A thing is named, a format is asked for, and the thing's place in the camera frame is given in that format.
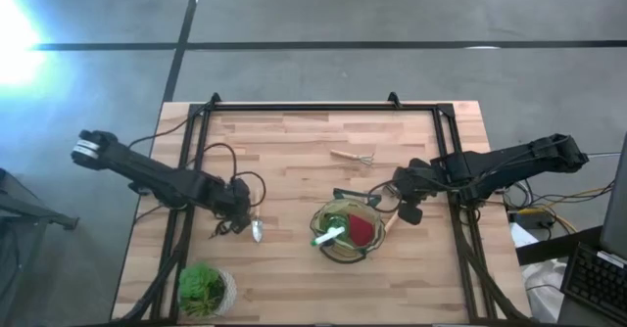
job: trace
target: butcher block tabletop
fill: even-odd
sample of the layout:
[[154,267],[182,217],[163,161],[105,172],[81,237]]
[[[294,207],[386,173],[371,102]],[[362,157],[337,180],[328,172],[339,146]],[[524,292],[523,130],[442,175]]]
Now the butcher block tabletop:
[[[463,150],[490,151],[478,102],[452,103]],[[165,103],[157,132],[184,121],[189,105]],[[152,158],[177,166],[183,132],[181,127],[156,138]],[[445,133],[452,150],[450,135]],[[390,180],[395,168],[408,166],[412,158],[428,162],[439,157],[430,112],[212,112],[207,145],[215,142],[233,147],[238,171],[252,170],[264,178],[267,194],[259,208],[264,236],[256,243],[249,226],[239,235],[210,240],[217,220],[209,210],[195,209],[187,264],[206,262],[231,273],[237,300],[225,316],[191,319],[181,312],[179,323],[467,322],[445,194],[420,205],[424,216],[419,225],[397,221],[380,248],[359,263],[335,263],[310,246],[312,216],[333,199],[334,188],[367,192]],[[332,156],[330,150],[374,154],[374,161],[368,166]],[[212,148],[203,158],[203,170],[223,179],[231,176],[232,167],[223,148]],[[252,197],[259,197],[259,180],[250,175],[242,178]],[[142,198],[137,215],[157,205],[152,197]],[[389,217],[383,215],[384,221]],[[161,209],[134,226],[113,318],[127,313],[154,279],[167,221],[168,210]],[[491,203],[481,208],[479,228],[490,274],[516,307],[529,315],[503,207]],[[164,295],[163,316],[168,314],[173,276]],[[485,316],[476,279],[473,286],[479,314]]]

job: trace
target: gray floor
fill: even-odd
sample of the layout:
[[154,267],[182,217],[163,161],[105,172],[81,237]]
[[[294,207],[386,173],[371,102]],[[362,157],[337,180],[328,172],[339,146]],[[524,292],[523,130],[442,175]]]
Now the gray floor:
[[[55,43],[174,42],[187,4],[19,2],[40,41]],[[190,41],[627,39],[626,15],[627,0],[200,0]],[[137,197],[123,178],[72,164],[70,151],[83,128],[122,141],[154,132],[172,56],[41,53],[32,80],[0,84],[0,166],[51,208],[81,218],[74,232],[49,228],[13,325],[109,317]],[[188,52],[174,101],[213,92],[228,101],[382,100],[390,91],[479,100],[493,148],[560,132],[585,152],[606,152],[619,150],[627,131],[625,67],[627,48]],[[531,184],[538,193],[604,186],[616,163],[594,160]],[[580,229],[599,225],[606,200],[559,212]]]

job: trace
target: green plant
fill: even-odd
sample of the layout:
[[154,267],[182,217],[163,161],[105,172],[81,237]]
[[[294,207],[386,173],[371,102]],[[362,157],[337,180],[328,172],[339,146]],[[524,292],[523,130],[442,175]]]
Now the green plant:
[[180,308],[190,316],[212,314],[224,297],[219,272],[202,262],[183,269],[178,282]]

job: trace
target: keyboard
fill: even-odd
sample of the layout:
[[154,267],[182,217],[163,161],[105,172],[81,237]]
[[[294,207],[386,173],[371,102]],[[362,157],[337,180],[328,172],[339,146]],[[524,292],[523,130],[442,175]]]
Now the keyboard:
[[620,262],[601,258],[596,250],[579,244],[568,261],[561,291],[627,325],[627,268]]

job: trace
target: potted plant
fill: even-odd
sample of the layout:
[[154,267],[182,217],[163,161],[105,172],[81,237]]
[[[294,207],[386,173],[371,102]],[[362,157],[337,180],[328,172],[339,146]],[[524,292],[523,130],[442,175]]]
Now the potted plant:
[[233,277],[205,263],[184,268],[178,282],[180,308],[188,316],[224,315],[235,303],[237,289]]

